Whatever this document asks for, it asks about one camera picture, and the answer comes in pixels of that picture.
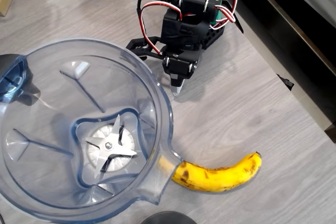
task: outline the banana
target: banana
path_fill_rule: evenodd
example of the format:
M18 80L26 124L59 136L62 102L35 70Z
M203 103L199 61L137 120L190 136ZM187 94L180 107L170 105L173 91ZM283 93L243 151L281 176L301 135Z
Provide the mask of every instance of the banana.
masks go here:
M172 179L191 190L220 192L249 181L260 166L261 155L258 152L248 154L232 167L209 169L182 161Z

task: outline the metal screw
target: metal screw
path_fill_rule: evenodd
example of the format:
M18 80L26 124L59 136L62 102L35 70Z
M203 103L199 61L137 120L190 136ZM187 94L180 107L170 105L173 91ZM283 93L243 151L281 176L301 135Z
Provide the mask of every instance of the metal screw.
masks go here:
M110 142L105 143L105 148L109 150L112 148L112 144Z

